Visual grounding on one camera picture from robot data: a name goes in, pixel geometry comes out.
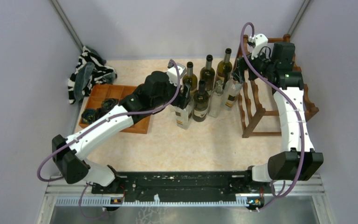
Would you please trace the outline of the green wine bottle silver neck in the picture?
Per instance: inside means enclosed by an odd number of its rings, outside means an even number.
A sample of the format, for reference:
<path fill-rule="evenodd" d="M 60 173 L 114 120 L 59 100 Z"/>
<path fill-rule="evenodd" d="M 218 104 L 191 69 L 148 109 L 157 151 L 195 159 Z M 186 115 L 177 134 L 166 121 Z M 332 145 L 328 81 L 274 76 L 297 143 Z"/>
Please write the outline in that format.
<path fill-rule="evenodd" d="M 190 94 L 193 96 L 197 91 L 198 87 L 198 78 L 193 73 L 193 63 L 187 62 L 186 64 L 186 74 L 182 77 L 183 84 L 190 84 Z"/>

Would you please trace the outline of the dark green wine bottle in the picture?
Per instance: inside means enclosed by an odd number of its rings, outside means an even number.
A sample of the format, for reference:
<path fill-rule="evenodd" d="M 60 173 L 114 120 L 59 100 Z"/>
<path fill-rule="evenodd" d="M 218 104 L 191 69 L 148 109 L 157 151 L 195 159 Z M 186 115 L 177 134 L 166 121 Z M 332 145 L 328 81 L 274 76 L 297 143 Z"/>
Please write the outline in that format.
<path fill-rule="evenodd" d="M 200 80 L 206 82 L 206 91 L 211 94 L 214 85 L 215 70 L 212 68 L 213 56 L 206 56 L 206 65 L 200 71 Z"/>

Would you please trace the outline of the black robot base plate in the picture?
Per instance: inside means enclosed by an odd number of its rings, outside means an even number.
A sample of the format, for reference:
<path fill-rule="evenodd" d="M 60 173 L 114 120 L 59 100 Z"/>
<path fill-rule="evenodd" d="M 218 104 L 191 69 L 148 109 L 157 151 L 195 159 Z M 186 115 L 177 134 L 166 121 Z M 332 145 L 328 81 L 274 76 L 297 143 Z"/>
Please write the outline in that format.
<path fill-rule="evenodd" d="M 269 193 L 268 182 L 254 182 L 251 172 L 121 172 L 107 187 L 94 183 L 93 194 L 122 194 L 125 202 L 163 203 L 233 202 L 237 194 Z"/>

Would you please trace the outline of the clear square spirit bottle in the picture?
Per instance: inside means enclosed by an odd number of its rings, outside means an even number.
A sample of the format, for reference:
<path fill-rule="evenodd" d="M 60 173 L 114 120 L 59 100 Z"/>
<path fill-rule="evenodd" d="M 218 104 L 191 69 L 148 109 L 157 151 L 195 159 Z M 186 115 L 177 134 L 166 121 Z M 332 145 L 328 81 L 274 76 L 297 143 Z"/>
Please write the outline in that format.
<path fill-rule="evenodd" d="M 192 119 L 193 108 L 194 101 L 191 95 L 186 100 L 186 106 L 183 109 L 177 106 L 174 107 L 178 127 L 183 129 L 189 128 Z"/>

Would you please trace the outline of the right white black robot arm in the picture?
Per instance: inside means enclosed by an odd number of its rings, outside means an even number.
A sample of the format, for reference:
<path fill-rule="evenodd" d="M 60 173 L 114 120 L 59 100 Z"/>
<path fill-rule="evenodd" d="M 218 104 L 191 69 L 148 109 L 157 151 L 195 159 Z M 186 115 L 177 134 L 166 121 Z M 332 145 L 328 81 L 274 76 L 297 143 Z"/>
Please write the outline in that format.
<path fill-rule="evenodd" d="M 324 157 L 315 152 L 308 134 L 305 84 L 302 72 L 295 68 L 295 45 L 275 42 L 272 49 L 265 43 L 250 43 L 249 46 L 252 52 L 237 60 L 233 75 L 243 80 L 244 71 L 248 70 L 250 80 L 260 78 L 271 86 L 279 113 L 282 149 L 266 164 L 252 166 L 251 175 L 244 179 L 244 187 L 256 192 L 263 182 L 307 181 L 323 164 Z"/>

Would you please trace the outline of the olive wine bottle grey cap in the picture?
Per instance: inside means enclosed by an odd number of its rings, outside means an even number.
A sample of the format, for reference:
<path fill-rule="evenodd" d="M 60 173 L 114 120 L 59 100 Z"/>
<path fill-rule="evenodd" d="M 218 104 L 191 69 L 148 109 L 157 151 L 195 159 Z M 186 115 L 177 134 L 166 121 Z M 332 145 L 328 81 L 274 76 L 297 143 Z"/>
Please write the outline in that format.
<path fill-rule="evenodd" d="M 229 79 L 229 76 L 231 75 L 233 65 L 230 62 L 230 56 L 231 56 L 232 50 L 230 48 L 227 48 L 225 50 L 225 55 L 223 57 L 223 60 L 218 63 L 217 70 L 216 70 L 216 76 L 215 76 L 215 82 L 222 81 L 223 82 L 223 89 L 225 88 L 226 82 Z"/>

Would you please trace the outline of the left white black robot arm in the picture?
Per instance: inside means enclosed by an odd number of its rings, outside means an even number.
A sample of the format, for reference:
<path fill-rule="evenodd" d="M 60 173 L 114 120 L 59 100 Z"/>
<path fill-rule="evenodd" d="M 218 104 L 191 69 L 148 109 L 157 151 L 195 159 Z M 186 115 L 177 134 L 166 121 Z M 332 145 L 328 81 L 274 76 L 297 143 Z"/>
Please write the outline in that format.
<path fill-rule="evenodd" d="M 111 166 L 87 161 L 88 155 L 116 133 L 131 127 L 168 105 L 183 103 L 188 93 L 180 93 L 181 68 L 154 71 L 135 91 L 119 101 L 97 121 L 68 137 L 52 139 L 52 159 L 67 184 L 88 181 L 102 185 L 110 193 L 120 190 L 121 180 Z"/>

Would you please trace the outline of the slim clear glass bottle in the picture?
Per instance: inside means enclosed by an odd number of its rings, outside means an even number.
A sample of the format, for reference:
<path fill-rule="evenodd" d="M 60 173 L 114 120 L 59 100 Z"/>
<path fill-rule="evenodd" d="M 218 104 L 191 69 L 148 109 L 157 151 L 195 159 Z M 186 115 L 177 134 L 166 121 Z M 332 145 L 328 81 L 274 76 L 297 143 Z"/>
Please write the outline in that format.
<path fill-rule="evenodd" d="M 222 103 L 222 96 L 223 96 L 224 90 L 223 90 L 223 81 L 218 80 L 215 83 L 215 87 L 212 91 L 211 100 L 210 100 L 210 107 L 208 115 L 211 117 L 218 117 L 220 113 L 220 107 Z"/>

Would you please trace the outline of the dark wine bottle black cap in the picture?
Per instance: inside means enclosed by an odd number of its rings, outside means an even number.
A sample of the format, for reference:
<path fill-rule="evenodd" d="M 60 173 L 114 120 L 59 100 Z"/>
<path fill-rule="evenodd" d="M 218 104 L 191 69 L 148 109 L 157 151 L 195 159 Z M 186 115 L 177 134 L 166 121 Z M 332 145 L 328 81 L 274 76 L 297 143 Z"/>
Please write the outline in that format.
<path fill-rule="evenodd" d="M 198 90 L 193 96 L 193 119 L 196 122 L 202 122 L 206 119 L 209 108 L 209 98 L 209 93 L 206 90 L 206 81 L 200 80 Z"/>

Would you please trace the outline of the brown wooden wine rack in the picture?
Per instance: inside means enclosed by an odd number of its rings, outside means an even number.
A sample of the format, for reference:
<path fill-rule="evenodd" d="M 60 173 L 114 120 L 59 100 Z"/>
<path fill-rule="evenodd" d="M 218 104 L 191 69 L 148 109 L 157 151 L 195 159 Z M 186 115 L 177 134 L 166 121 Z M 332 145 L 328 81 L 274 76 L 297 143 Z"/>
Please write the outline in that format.
<path fill-rule="evenodd" d="M 268 38 L 268 43 L 275 43 L 275 42 L 290 42 L 291 35 L 284 34 L 282 38 Z M 312 117 L 314 117 L 318 112 L 319 108 L 315 106 L 309 99 L 308 95 L 308 86 L 304 84 L 304 97 L 303 97 L 303 104 L 305 106 L 305 118 L 306 121 L 309 121 Z M 248 90 L 248 83 L 244 83 L 242 86 L 242 90 L 238 95 L 238 106 L 240 110 L 240 117 L 241 117 L 241 127 L 242 127 L 242 138 L 249 138 L 249 137 L 261 137 L 261 136 L 281 136 L 281 132 L 257 132 L 255 128 L 260 123 L 263 117 L 278 117 L 279 112 L 278 110 L 266 110 L 260 102 L 259 99 L 259 88 L 255 81 L 250 81 L 251 92 L 253 96 L 255 112 L 252 112 L 252 101 L 250 99 L 251 94 L 249 94 Z"/>

